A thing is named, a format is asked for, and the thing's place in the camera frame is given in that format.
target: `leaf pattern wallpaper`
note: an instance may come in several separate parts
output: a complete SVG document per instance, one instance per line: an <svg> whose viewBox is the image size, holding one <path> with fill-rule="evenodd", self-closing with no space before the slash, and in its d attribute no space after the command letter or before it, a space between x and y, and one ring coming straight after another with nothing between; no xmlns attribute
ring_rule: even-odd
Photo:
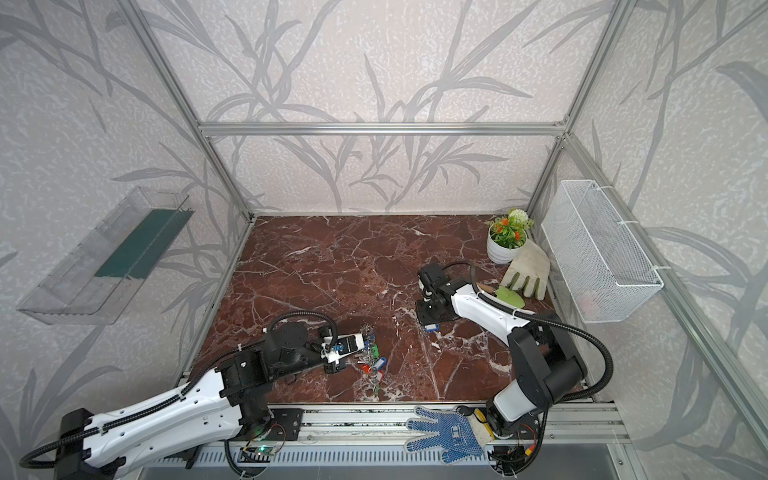
<svg viewBox="0 0 768 480"><path fill-rule="evenodd" d="M552 122L564 117L613 0L140 5L204 121ZM214 139L263 214L525 205L553 140Z"/></svg>
<svg viewBox="0 0 768 480"><path fill-rule="evenodd" d="M763 393L766 51L768 2L636 7L576 126ZM580 177L564 156L557 180ZM623 322L588 329L617 360L605 399L621 407L649 478L768 478L768 459L659 296Z"/></svg>
<svg viewBox="0 0 768 480"><path fill-rule="evenodd" d="M247 220L233 205L116 5L0 5L0 477L61 415L171 387ZM195 210L114 325L45 325L18 302L135 186Z"/></svg>

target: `wooden handle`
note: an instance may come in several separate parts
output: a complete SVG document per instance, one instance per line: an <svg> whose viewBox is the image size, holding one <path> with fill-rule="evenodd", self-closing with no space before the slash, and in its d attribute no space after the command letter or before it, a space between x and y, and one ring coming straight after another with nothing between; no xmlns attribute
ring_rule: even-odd
<svg viewBox="0 0 768 480"><path fill-rule="evenodd" d="M478 283L480 290L484 290L486 293L495 293L496 289L492 286L485 285L484 283Z"/></svg>

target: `red wire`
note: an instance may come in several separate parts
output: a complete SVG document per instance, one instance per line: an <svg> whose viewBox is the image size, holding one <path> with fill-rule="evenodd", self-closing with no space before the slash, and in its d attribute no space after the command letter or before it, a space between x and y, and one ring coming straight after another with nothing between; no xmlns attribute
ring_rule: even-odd
<svg viewBox="0 0 768 480"><path fill-rule="evenodd" d="M531 427L529 427L528 425L526 425L524 423L521 423L520 425L523 425L526 429L531 431L531 433L533 434L533 444L536 445L536 432L534 432Z"/></svg>
<svg viewBox="0 0 768 480"><path fill-rule="evenodd" d="M283 444L280 445L280 447L277 450L274 451L274 453L278 453L280 450L283 449L284 446L286 446L286 439L288 437L288 434L286 433L285 428L281 424L276 423L275 426L276 427L280 427L280 430L283 430Z"/></svg>

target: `acrylic shelf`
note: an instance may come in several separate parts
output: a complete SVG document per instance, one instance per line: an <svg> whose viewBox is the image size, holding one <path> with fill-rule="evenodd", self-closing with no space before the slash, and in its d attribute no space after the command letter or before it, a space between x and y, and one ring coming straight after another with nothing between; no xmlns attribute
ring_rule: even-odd
<svg viewBox="0 0 768 480"><path fill-rule="evenodd" d="M49 325L111 325L192 216L188 197L134 188L18 310Z"/></svg>
<svg viewBox="0 0 768 480"><path fill-rule="evenodd" d="M664 286L592 180L560 182L541 228L584 323L626 319Z"/></svg>

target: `beige glove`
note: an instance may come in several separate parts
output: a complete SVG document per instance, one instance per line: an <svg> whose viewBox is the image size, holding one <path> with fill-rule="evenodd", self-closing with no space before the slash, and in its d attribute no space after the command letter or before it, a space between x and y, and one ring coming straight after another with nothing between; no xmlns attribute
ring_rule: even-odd
<svg viewBox="0 0 768 480"><path fill-rule="evenodd" d="M536 290L536 298L544 299L549 277L549 258L547 254L531 239L520 247L520 253L509 264L507 273L502 278L502 286L510 290L523 290L523 296L532 296Z"/></svg>

